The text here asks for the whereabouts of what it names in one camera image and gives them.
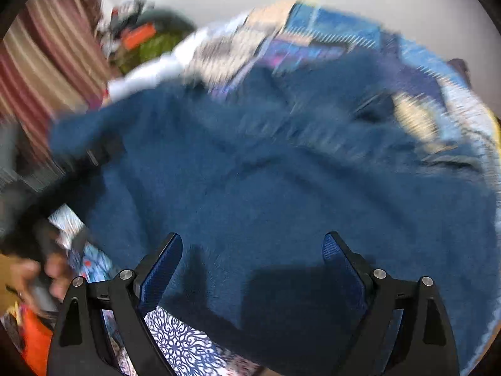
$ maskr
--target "orange object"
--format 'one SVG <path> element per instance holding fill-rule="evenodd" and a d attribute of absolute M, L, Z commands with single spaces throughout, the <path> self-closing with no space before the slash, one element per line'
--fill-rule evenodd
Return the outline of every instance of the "orange object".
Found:
<path fill-rule="evenodd" d="M 142 44 L 144 41 L 149 40 L 156 34 L 156 29 L 153 24 L 144 24 L 134 31 L 122 34 L 122 45 L 126 50 L 133 50 L 135 47 Z"/>
<path fill-rule="evenodd" d="M 24 360 L 37 376 L 46 376 L 52 331 L 47 329 L 37 315 L 26 307 L 23 311 L 23 336 Z"/>

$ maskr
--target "silver screw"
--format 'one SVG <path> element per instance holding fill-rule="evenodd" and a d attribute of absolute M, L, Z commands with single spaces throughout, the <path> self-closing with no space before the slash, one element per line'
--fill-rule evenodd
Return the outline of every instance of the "silver screw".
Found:
<path fill-rule="evenodd" d="M 84 279 L 82 277 L 75 277 L 72 281 L 73 287 L 79 287 L 84 283 Z"/>
<path fill-rule="evenodd" d="M 379 278 L 380 280 L 384 279 L 386 277 L 386 272 L 381 269 L 376 269 L 374 270 L 374 277 Z"/>
<path fill-rule="evenodd" d="M 122 270 L 120 272 L 120 278 L 122 280 L 128 280 L 131 277 L 132 277 L 132 271 L 130 271 L 130 270 Z"/>
<path fill-rule="evenodd" d="M 433 285 L 433 280 L 429 277 L 423 277 L 423 284 L 425 286 L 432 286 Z"/>

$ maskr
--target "blue gripper pad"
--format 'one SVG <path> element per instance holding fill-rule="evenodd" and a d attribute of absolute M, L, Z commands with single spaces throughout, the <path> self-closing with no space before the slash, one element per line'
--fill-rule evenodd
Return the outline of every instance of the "blue gripper pad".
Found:
<path fill-rule="evenodd" d="M 344 303 L 361 317 L 367 310 L 364 284 L 329 233 L 324 237 L 322 255 L 336 283 L 340 285 Z"/>
<path fill-rule="evenodd" d="M 169 285 L 169 281 L 176 270 L 183 254 L 183 242 L 180 235 L 170 233 L 167 237 L 167 244 L 163 245 L 163 250 L 159 253 L 146 256 L 136 268 L 136 281 L 140 282 L 136 295 L 139 297 L 138 310 L 144 316 L 153 311 Z M 151 270 L 144 277 L 141 277 L 141 266 L 150 266 Z"/>

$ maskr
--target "red and beige striped fabric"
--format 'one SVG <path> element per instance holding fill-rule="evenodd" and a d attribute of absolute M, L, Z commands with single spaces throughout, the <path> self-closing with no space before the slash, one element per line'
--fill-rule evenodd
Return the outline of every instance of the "red and beige striped fabric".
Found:
<path fill-rule="evenodd" d="M 51 120 L 100 102 L 114 76 L 93 30 L 101 0 L 28 0 L 0 42 L 0 115 L 16 117 L 37 158 Z"/>

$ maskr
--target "curtain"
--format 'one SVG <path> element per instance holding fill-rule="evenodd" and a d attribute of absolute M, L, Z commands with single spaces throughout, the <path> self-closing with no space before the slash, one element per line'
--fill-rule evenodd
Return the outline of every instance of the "curtain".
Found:
<path fill-rule="evenodd" d="M 28 0 L 0 42 L 0 116 L 19 120 L 37 159 L 52 120 L 101 102 L 114 76 L 94 37 L 100 18 L 101 0 Z"/>

